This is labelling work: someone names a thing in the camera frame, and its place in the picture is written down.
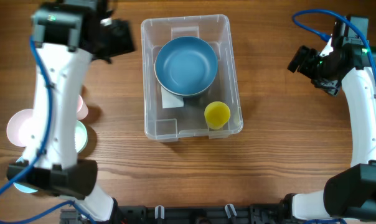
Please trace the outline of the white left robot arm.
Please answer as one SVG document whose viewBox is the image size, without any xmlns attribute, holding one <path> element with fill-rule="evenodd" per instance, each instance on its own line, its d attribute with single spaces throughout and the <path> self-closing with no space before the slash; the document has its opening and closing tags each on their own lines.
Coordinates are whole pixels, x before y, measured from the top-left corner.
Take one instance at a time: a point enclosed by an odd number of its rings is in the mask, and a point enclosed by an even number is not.
<svg viewBox="0 0 376 224">
<path fill-rule="evenodd" d="M 107 1 L 44 2 L 29 39 L 37 65 L 33 126 L 20 162 L 7 178 L 74 206 L 91 223 L 121 223 L 117 201 L 97 183 L 96 161 L 75 149 L 78 97 L 92 61 L 134 50 L 127 21 L 112 19 Z"/>
</svg>

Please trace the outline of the small pink plastic cup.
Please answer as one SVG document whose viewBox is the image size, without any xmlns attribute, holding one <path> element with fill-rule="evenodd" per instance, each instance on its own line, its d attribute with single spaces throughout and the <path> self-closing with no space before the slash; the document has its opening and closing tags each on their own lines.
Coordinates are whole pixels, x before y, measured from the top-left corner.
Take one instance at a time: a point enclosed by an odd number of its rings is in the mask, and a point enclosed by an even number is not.
<svg viewBox="0 0 376 224">
<path fill-rule="evenodd" d="M 77 119 L 83 120 L 88 115 L 88 107 L 81 95 L 78 96 Z"/>
</svg>

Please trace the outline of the yellow plastic cup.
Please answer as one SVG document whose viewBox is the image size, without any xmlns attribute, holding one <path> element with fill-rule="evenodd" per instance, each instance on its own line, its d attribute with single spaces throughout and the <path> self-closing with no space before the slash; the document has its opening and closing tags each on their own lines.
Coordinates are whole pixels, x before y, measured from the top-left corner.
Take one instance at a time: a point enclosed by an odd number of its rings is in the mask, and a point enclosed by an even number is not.
<svg viewBox="0 0 376 224">
<path fill-rule="evenodd" d="M 221 129 L 228 123 L 230 116 L 230 108 L 221 101 L 211 102 L 204 111 L 205 121 L 210 129 Z"/>
</svg>

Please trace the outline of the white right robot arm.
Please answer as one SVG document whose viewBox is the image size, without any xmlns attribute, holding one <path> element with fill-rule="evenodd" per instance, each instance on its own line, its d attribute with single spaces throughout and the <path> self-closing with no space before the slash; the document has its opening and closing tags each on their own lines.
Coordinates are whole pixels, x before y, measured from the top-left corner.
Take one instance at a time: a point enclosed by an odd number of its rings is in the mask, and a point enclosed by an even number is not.
<svg viewBox="0 0 376 224">
<path fill-rule="evenodd" d="M 334 95 L 342 89 L 352 129 L 350 168 L 330 178 L 324 188 L 291 199 L 298 220 L 353 218 L 376 222 L 376 48 L 345 44 L 322 52 L 301 46 L 288 70 L 310 78 Z"/>
</svg>

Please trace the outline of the dark blue bowl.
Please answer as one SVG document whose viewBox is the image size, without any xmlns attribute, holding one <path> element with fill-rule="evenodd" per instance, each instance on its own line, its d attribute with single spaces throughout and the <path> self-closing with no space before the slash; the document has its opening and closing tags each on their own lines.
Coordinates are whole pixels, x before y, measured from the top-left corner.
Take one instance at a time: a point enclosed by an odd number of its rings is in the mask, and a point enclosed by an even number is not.
<svg viewBox="0 0 376 224">
<path fill-rule="evenodd" d="M 169 93 L 192 97 L 205 92 L 218 72 L 218 59 L 206 41 L 193 36 L 178 37 L 159 51 L 154 72 Z"/>
</svg>

